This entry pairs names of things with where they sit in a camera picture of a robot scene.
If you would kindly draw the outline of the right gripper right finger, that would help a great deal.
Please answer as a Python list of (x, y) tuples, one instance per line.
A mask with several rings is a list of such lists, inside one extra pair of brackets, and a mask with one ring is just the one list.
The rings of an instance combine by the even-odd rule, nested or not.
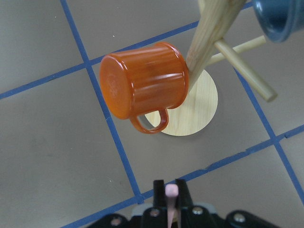
[(176, 179), (175, 184), (179, 190), (177, 199), (178, 209), (182, 210), (192, 207), (194, 204), (186, 181), (184, 179)]

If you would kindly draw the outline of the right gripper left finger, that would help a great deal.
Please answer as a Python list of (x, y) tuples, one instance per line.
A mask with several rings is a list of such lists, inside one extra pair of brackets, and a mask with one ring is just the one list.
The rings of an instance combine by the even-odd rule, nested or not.
[(166, 209), (166, 195), (164, 180), (153, 181), (153, 208)]

